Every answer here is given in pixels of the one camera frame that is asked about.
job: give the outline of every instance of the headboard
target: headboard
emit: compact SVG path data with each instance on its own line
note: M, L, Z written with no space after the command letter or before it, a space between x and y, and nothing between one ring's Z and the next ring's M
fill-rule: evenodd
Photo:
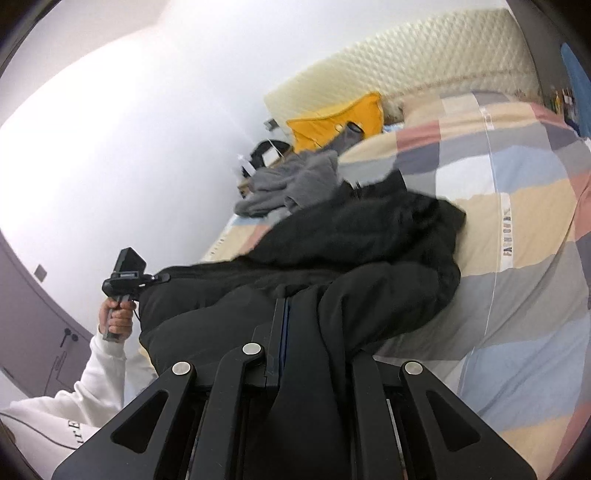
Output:
M530 50L507 9L451 12L399 25L324 59L265 96L289 135L286 120L324 106L382 94L384 117L402 121L406 96L498 90L541 102Z

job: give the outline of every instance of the silver screw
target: silver screw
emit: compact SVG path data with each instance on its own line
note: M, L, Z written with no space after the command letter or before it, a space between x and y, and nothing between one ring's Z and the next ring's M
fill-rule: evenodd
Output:
M423 366L418 362L409 362L404 365L404 369L407 371L409 375L418 375L422 373Z
M173 365L173 373L175 375L188 374L191 371L191 365L187 362L177 362Z
M261 346L258 343L247 343L242 347L242 351L247 355L256 355L261 351Z

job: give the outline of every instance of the door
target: door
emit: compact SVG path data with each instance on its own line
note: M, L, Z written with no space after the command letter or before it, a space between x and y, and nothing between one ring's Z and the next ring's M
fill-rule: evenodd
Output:
M90 357L90 333L62 310L0 234L0 368L27 395L71 391Z

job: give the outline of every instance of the black jacket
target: black jacket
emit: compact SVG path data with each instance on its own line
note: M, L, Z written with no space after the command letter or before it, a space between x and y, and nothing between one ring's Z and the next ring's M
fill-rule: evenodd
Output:
M408 192L400 172L301 210L231 262L167 269L140 298L142 333L158 373L177 361L220 360L291 297L279 394L249 451L252 479L345 479L346 361L412 331L452 299L465 214Z

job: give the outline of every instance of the plaid bedding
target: plaid bedding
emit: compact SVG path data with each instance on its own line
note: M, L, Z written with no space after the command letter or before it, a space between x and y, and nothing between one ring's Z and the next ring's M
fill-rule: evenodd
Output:
M479 109L372 137L339 168L366 183L396 166L466 211L454 299L375 357L424 363L545 479L591 416L591 152L540 105L474 95ZM204 260L269 228L234 217Z

